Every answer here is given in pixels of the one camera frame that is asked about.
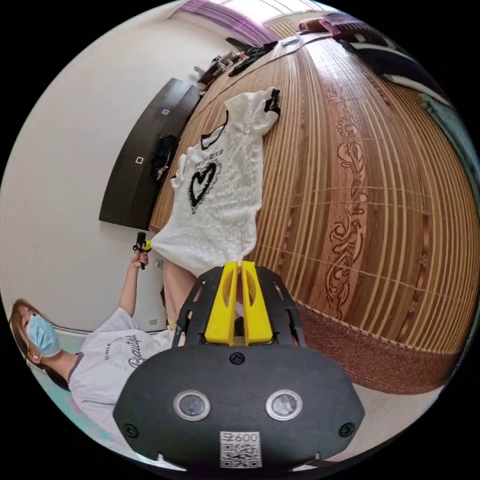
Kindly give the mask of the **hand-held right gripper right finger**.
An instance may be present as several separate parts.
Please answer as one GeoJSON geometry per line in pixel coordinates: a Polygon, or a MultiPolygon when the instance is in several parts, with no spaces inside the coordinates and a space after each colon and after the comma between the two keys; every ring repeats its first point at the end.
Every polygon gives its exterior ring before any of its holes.
{"type": "Polygon", "coordinates": [[[254,262],[241,262],[241,282],[245,344],[267,344],[273,339],[273,331],[254,262]]]}

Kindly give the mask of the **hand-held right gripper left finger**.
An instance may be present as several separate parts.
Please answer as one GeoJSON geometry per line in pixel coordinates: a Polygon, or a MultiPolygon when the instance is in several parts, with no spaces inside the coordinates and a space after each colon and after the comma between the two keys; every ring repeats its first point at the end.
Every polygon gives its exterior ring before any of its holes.
{"type": "Polygon", "coordinates": [[[204,332],[209,344],[232,345],[236,319],[238,263],[224,265],[204,332]]]}

